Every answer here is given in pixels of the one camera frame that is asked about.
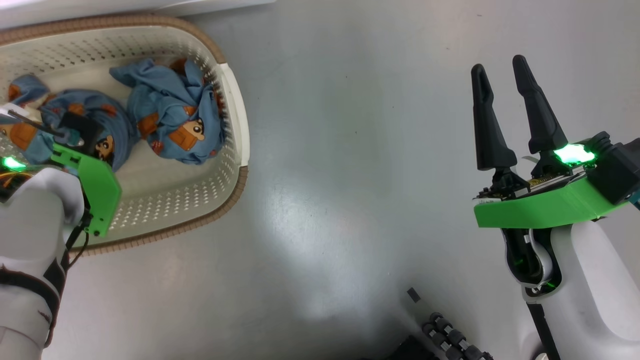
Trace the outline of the cream perforated laundry basket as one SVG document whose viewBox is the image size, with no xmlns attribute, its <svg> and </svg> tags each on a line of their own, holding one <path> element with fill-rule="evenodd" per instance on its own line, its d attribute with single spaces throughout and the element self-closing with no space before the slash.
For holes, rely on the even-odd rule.
<svg viewBox="0 0 640 360">
<path fill-rule="evenodd" d="M 242 92 L 217 43 L 186 20 L 158 14 L 68 19 L 0 29 L 0 101 L 9 83 L 35 75 L 51 91 L 99 91 L 125 104 L 130 89 L 110 68 L 142 59 L 191 59 L 222 103 L 225 142 L 202 165 L 155 155 L 138 142 L 115 176 L 122 197 L 106 235 L 92 235 L 84 255 L 167 239 L 205 226 L 238 202 L 249 176 L 250 129 Z"/>
</svg>

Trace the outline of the white washing machine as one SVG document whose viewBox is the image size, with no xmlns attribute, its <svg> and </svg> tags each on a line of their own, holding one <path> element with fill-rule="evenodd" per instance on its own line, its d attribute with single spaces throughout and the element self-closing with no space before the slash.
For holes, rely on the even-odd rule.
<svg viewBox="0 0 640 360">
<path fill-rule="evenodd" d="M 276 0 L 0 0 L 0 30 L 112 14 L 151 13 L 180 18 L 274 2 Z"/>
</svg>

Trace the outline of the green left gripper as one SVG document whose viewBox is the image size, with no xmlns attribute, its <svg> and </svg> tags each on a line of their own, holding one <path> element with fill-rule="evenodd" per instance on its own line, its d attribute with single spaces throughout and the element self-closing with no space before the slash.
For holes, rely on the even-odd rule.
<svg viewBox="0 0 640 360">
<path fill-rule="evenodd" d="M 51 160 L 64 167 L 74 169 L 87 202 L 90 222 L 84 226 L 86 232 L 105 238 L 119 208 L 122 188 L 112 167 L 98 158 L 78 152 L 57 142 L 53 145 Z"/>
</svg>

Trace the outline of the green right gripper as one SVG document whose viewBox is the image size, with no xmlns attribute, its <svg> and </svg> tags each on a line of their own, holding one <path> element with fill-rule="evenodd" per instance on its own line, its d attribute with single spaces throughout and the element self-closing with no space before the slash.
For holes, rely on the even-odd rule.
<svg viewBox="0 0 640 360">
<path fill-rule="evenodd" d="M 493 108 L 494 92 L 484 66 L 471 68 L 473 126 L 477 170 L 496 169 L 494 183 L 473 199 L 480 228 L 547 229 L 594 221 L 622 207 L 613 205 L 589 182 L 595 168 L 585 143 L 569 143 L 527 59 L 514 55 L 512 68 L 522 96 L 531 154 L 541 153 L 530 180 L 510 168 L 517 165 L 508 148 Z"/>
</svg>

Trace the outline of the blue cartoon print garment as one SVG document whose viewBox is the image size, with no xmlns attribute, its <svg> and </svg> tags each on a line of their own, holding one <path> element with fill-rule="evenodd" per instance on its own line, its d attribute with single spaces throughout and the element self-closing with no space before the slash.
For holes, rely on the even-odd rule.
<svg viewBox="0 0 640 360">
<path fill-rule="evenodd" d="M 130 88 L 128 116 L 158 156 L 201 166 L 226 142 L 226 100 L 189 58 L 170 64 L 151 58 L 113 67 L 113 79 Z"/>
<path fill-rule="evenodd" d="M 54 151 L 53 133 L 68 135 L 73 127 L 63 123 L 64 116 L 79 116 L 94 121 L 102 130 L 94 145 L 92 157 L 106 162 L 116 173 L 130 157 L 140 134 L 121 104 L 94 89 L 64 89 L 52 92 L 37 76 L 26 74 L 14 79 L 7 89 L 7 102 L 26 113 L 36 125 L 22 120 L 9 120 L 0 114 L 0 135 L 5 136 L 35 165 L 45 164 Z"/>
</svg>

